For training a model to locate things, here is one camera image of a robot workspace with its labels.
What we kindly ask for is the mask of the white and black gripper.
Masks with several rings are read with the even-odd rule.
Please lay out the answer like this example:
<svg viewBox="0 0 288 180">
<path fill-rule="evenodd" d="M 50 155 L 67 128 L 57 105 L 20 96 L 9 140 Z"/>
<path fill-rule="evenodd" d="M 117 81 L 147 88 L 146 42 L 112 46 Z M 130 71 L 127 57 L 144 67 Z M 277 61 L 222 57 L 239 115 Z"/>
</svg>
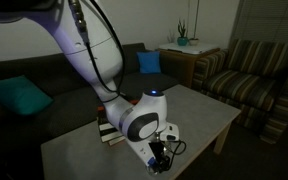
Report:
<svg viewBox="0 0 288 180">
<path fill-rule="evenodd" d="M 126 142 L 146 166 L 152 167 L 154 170 L 157 170 L 159 172 L 161 169 L 162 170 L 170 169 L 170 161 L 171 161 L 170 157 L 163 156 L 161 159 L 161 163 L 159 165 L 150 147 L 150 142 L 148 140 L 132 142 L 129 139 L 127 139 Z"/>
</svg>

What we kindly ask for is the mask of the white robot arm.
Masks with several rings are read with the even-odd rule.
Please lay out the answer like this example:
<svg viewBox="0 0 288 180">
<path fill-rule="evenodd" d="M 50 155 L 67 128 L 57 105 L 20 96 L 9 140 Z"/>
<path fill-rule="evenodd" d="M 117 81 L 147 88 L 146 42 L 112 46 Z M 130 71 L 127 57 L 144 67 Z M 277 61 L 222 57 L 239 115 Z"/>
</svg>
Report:
<svg viewBox="0 0 288 180">
<path fill-rule="evenodd" d="M 124 70 L 122 45 L 99 0 L 0 0 L 0 23 L 28 18 L 47 30 L 75 70 L 93 87 L 110 124 L 153 173 L 170 159 L 151 148 L 168 127 L 167 102 L 158 90 L 145 91 L 133 105 L 120 95 L 114 77 Z"/>
</svg>

